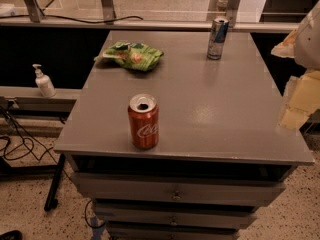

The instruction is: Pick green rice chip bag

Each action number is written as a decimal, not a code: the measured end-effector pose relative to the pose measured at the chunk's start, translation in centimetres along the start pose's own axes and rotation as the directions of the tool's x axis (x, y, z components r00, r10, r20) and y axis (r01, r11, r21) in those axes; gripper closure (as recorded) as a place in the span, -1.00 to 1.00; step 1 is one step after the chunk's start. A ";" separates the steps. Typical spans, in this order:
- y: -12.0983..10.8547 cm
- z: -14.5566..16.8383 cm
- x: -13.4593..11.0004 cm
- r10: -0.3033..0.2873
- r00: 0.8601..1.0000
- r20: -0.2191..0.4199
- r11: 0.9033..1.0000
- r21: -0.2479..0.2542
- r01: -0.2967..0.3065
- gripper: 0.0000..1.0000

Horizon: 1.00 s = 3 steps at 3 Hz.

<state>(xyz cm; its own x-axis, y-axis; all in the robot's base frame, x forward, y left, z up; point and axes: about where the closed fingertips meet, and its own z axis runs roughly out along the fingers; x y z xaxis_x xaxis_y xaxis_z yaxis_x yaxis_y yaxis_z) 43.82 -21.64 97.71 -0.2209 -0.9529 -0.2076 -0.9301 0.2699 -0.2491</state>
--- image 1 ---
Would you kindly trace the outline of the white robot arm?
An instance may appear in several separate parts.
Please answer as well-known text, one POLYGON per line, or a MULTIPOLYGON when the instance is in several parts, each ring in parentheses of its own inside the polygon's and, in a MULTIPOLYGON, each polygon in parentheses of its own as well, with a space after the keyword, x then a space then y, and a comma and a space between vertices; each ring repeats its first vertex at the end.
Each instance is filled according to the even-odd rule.
POLYGON ((320 1, 271 54, 293 58, 306 68, 302 76, 288 80, 279 120, 281 126, 298 130, 320 109, 320 1))

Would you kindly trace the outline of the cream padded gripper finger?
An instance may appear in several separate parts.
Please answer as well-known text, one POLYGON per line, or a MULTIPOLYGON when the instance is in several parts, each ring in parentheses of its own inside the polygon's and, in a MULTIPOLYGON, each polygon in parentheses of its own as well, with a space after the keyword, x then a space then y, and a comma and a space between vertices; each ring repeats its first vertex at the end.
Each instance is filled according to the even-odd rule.
POLYGON ((291 76, 286 84, 279 125, 298 130, 320 108, 320 71, 307 70, 291 76))

